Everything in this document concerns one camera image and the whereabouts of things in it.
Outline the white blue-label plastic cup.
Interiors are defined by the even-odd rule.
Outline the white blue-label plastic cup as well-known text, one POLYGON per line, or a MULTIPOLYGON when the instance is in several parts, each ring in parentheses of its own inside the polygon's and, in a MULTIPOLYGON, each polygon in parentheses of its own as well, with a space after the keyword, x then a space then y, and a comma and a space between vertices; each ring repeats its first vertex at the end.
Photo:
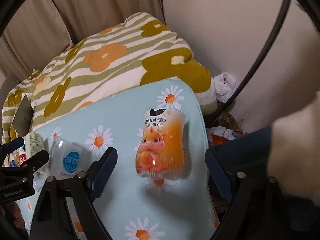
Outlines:
POLYGON ((82 149, 79 146, 55 137, 49 151, 47 172, 57 180, 73 178, 78 170, 82 149))

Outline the light blue daisy tablecloth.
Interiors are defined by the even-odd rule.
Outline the light blue daisy tablecloth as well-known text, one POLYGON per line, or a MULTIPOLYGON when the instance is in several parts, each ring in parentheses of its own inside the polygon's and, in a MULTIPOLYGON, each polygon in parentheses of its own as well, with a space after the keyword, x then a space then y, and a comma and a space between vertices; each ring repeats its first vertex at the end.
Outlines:
POLYGON ((46 166, 57 178, 103 152, 117 164, 95 209, 113 239, 209 239, 218 226, 204 161, 206 129, 192 89, 172 78, 110 96, 36 129, 47 147, 81 148, 46 166))

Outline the striped floral quilt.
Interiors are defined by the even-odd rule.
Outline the striped floral quilt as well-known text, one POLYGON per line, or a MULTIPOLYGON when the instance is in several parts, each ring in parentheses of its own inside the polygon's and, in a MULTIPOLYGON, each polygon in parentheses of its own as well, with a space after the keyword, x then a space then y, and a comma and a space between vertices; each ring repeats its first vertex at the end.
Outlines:
POLYGON ((12 123, 24 97, 36 130, 106 97, 171 77, 193 90, 204 115, 216 111, 212 74, 194 59, 189 44, 152 15, 135 13, 84 38, 11 89, 2 107, 1 140, 16 138, 12 123))

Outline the dark blue trouser leg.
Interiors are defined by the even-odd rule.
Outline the dark blue trouser leg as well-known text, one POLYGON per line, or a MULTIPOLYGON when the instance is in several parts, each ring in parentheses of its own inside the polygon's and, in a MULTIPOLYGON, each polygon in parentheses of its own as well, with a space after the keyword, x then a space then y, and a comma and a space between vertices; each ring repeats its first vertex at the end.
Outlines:
POLYGON ((210 148, 223 171, 229 174, 266 177, 272 127, 267 126, 241 138, 210 148))

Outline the red-label clear bottle cup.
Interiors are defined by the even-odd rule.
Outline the red-label clear bottle cup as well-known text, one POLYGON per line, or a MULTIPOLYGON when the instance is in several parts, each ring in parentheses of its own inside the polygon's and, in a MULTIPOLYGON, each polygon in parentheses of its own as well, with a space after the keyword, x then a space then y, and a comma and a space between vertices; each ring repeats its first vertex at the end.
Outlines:
POLYGON ((17 166, 20 166, 27 159, 25 147, 20 147, 14 154, 14 161, 17 166))

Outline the cream green-label bottle cup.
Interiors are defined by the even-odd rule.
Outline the cream green-label bottle cup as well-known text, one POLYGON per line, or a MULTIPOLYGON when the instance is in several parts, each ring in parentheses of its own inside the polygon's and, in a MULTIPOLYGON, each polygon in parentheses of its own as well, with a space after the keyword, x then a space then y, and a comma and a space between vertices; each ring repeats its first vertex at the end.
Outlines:
POLYGON ((28 133, 25 138, 25 153, 26 158, 29 159, 41 150, 44 150, 44 140, 39 133, 28 133))

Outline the white plastic bag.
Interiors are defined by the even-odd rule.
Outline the white plastic bag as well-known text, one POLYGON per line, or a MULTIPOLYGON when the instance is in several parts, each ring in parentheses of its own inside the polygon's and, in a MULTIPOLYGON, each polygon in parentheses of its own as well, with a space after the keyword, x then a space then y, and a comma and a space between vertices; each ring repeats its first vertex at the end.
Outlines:
POLYGON ((229 73, 221 73, 213 77, 216 97, 222 103, 226 103, 236 90, 236 80, 229 73))

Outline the grey cardboard piece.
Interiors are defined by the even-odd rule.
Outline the grey cardboard piece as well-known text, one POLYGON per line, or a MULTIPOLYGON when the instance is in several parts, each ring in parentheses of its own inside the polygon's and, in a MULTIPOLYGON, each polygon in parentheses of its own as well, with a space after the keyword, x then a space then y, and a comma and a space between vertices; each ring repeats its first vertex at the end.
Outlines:
POLYGON ((25 95, 14 116, 12 126, 20 137, 29 133, 34 110, 28 97, 25 95))

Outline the red and white bag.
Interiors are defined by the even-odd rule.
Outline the red and white bag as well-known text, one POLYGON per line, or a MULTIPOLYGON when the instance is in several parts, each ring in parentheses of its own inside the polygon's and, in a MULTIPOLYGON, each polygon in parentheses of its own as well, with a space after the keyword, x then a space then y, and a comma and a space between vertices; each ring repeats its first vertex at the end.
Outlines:
POLYGON ((209 146, 221 145, 243 136, 242 133, 227 129, 223 126, 207 128, 206 132, 209 146))

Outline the black curved metal tube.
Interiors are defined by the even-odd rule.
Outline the black curved metal tube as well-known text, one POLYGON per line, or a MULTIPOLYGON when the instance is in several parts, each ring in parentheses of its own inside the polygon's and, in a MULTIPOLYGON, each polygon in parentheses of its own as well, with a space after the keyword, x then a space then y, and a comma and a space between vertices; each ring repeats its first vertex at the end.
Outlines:
POLYGON ((253 75, 257 72, 259 67, 261 66, 262 62, 268 55, 269 51, 271 50, 276 38, 278 37, 281 28, 284 24, 285 18, 287 16, 289 7, 290 7, 291 0, 282 0, 276 21, 274 22, 274 25, 272 27, 272 30, 261 49, 259 55, 257 56, 255 62, 251 66, 248 73, 245 75, 244 79, 240 83, 240 85, 237 87, 235 92, 232 94, 232 96, 227 100, 227 102, 222 106, 221 111, 225 111, 227 108, 231 106, 231 104, 234 102, 234 100, 238 97, 238 95, 242 92, 242 90, 246 87, 246 85, 249 83, 253 75))

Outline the orange dragon plastic cup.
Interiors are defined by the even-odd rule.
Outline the orange dragon plastic cup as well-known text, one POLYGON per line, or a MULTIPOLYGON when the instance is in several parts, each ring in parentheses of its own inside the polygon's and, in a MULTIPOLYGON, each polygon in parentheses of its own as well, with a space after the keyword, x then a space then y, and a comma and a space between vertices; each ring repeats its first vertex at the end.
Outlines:
POLYGON ((185 114, 179 110, 148 109, 136 152, 136 172, 152 179, 180 178, 184 170, 185 114))

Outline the beige curtain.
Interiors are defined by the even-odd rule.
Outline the beige curtain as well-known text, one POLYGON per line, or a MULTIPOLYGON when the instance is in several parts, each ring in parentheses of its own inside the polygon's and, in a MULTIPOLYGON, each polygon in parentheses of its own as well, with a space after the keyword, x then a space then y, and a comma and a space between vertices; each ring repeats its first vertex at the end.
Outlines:
POLYGON ((140 11, 162 20, 162 0, 26 0, 1 35, 1 73, 23 80, 83 38, 140 11))

